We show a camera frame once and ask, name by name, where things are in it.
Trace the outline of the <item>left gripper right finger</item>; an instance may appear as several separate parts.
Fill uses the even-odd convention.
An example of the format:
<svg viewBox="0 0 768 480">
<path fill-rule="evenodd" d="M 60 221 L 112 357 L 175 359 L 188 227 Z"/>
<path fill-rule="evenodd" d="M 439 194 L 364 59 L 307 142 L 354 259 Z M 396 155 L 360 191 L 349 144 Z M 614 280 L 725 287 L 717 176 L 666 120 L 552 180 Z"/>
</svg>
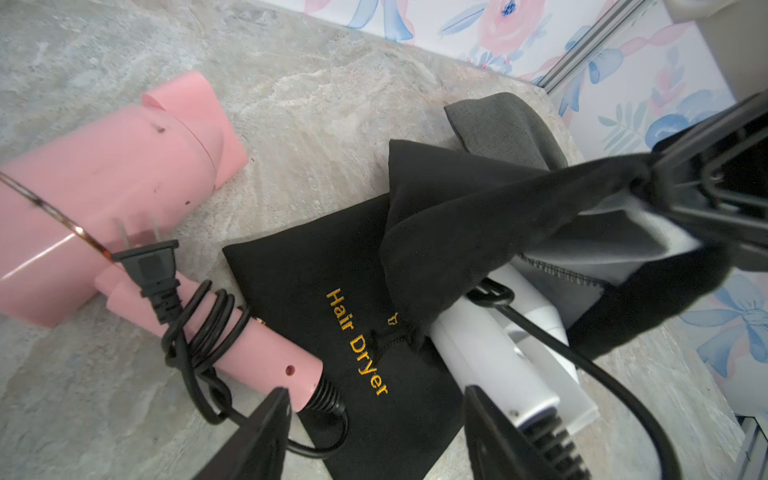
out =
<svg viewBox="0 0 768 480">
<path fill-rule="evenodd" d="M 464 394 L 465 435 L 476 479 L 574 479 L 576 447 L 554 408 L 515 427 L 478 386 Z"/>
</svg>

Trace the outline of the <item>pink hair dryer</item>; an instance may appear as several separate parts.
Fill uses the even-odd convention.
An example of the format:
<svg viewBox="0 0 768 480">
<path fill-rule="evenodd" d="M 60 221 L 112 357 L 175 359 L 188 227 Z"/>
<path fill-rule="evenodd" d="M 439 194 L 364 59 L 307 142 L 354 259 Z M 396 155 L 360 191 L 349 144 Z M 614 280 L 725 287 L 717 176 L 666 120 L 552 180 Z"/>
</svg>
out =
<svg viewBox="0 0 768 480">
<path fill-rule="evenodd" d="M 95 295 L 153 333 L 205 420 L 242 424 L 227 377 L 295 411 L 350 421 L 322 362 L 235 297 L 177 268 L 171 232 L 247 164 L 209 81 L 191 71 L 1 168 L 1 311 L 52 328 Z"/>
</svg>

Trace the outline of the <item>white hair dryer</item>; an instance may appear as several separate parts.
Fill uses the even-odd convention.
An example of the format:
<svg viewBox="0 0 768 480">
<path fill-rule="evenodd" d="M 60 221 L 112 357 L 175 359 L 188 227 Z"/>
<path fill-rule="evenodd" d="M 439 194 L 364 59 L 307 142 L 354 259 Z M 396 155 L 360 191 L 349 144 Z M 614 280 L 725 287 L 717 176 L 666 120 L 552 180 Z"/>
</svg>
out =
<svg viewBox="0 0 768 480">
<path fill-rule="evenodd" d="M 460 297 L 432 323 L 429 337 L 463 393 L 480 387 L 517 428 L 550 408 L 570 438 L 596 420 L 598 407 L 578 379 L 580 372 L 588 374 L 645 430 L 661 478 L 681 478 L 656 418 L 618 380 L 571 349 L 557 309 L 513 267 L 497 269 Z M 574 479 L 591 476 L 576 447 Z"/>
</svg>

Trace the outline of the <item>plain black pouch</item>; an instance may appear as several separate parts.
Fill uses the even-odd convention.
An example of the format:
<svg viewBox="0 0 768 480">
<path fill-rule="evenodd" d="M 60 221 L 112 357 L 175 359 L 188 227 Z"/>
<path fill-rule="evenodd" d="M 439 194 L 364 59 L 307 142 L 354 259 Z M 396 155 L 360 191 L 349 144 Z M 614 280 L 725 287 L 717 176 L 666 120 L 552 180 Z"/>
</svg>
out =
<svg viewBox="0 0 768 480">
<path fill-rule="evenodd" d="M 408 140 L 389 144 L 389 211 L 379 255 L 400 325 L 380 350 L 405 343 L 427 362 L 438 315 L 513 257 L 532 255 L 579 213 L 647 179 L 651 156 L 547 172 Z M 729 250 L 702 246 L 643 264 L 569 328 L 574 350 L 597 359 L 717 289 Z"/>
</svg>

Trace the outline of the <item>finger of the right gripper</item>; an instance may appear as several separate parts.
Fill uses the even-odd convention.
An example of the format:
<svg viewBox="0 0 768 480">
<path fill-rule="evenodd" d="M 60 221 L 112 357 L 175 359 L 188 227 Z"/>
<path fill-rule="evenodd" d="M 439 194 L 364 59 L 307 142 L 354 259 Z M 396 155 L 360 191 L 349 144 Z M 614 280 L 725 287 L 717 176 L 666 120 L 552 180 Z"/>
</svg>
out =
<svg viewBox="0 0 768 480">
<path fill-rule="evenodd" d="M 740 270 L 767 268 L 767 92 L 660 142 L 635 194 Z"/>
</svg>

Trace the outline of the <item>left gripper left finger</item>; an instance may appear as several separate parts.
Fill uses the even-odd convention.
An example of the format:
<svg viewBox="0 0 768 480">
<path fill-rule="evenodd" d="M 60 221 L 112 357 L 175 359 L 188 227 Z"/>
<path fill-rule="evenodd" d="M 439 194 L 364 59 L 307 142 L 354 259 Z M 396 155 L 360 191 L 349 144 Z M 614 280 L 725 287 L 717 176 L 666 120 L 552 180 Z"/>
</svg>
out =
<svg viewBox="0 0 768 480">
<path fill-rule="evenodd" d="M 275 388 L 194 480 L 280 479 L 291 414 L 288 390 Z"/>
</svg>

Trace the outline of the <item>grey drawstring pouch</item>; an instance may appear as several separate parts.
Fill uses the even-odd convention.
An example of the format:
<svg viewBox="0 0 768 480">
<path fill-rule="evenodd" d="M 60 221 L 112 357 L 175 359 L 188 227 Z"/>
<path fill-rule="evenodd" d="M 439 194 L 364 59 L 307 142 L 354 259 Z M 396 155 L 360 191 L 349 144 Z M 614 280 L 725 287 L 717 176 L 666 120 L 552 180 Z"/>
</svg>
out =
<svg viewBox="0 0 768 480">
<path fill-rule="evenodd" d="M 544 120 L 511 93 L 458 101 L 445 106 L 444 111 L 470 154 L 548 171 L 568 166 Z"/>
</svg>

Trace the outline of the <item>black pouch with gold logo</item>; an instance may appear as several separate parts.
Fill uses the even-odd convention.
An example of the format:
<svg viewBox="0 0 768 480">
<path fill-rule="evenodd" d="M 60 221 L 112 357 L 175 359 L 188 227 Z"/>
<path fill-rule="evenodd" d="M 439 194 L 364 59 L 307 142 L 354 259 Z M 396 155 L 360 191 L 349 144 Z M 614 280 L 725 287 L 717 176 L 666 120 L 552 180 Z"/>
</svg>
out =
<svg viewBox="0 0 768 480">
<path fill-rule="evenodd" d="M 375 342 L 400 322 L 379 258 L 389 209 L 381 195 L 312 222 L 226 246 L 250 309 L 322 361 L 350 419 L 299 417 L 312 442 L 335 446 L 335 479 L 422 479 L 462 425 L 461 393 L 441 365 L 399 342 Z"/>
</svg>

